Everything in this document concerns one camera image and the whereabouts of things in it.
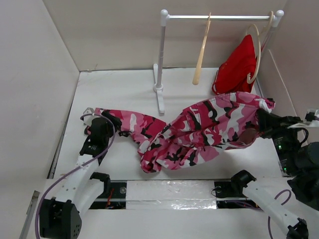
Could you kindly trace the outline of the pink camouflage trousers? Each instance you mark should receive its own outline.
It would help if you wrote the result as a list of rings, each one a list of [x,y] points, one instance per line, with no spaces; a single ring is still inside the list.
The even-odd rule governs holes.
[[[139,146],[145,173],[178,170],[216,158],[225,150],[244,149],[259,137],[257,111],[270,113],[275,101],[247,92],[214,96],[193,104],[170,123],[133,111],[96,108],[122,123],[119,135]]]

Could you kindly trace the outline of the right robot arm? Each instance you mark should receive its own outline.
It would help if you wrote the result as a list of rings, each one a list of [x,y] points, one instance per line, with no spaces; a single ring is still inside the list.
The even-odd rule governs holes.
[[[280,117],[264,110],[257,111],[259,133],[262,138],[270,138],[275,146],[283,170],[291,176],[287,181],[290,196],[314,209],[319,209],[319,143],[307,145],[298,140],[298,132],[309,135],[309,128],[319,125],[318,110],[307,111],[305,119]],[[288,211],[282,203],[264,190],[257,179],[242,170],[231,178],[231,192],[236,196],[246,196],[268,215],[288,239],[307,239],[309,230],[306,220]]]

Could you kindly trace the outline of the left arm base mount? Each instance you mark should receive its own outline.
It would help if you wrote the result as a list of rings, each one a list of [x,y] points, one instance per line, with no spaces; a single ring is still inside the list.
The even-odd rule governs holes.
[[[126,208],[127,181],[111,180],[109,174],[94,172],[90,179],[103,182],[104,191],[92,203],[90,209],[119,210]]]

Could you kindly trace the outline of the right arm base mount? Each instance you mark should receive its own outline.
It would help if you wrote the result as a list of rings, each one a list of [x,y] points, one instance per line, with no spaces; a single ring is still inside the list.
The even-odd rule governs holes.
[[[256,178],[247,170],[241,170],[229,180],[217,180],[211,195],[216,198],[217,209],[262,209],[242,192],[248,183],[256,181]]]

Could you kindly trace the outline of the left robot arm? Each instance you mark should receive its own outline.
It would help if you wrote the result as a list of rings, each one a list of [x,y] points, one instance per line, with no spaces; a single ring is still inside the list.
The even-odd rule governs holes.
[[[106,174],[92,176],[113,144],[121,127],[118,118],[92,114],[87,138],[76,166],[54,182],[44,193],[35,216],[36,238],[76,239],[82,228],[81,217],[98,197],[111,193]]]

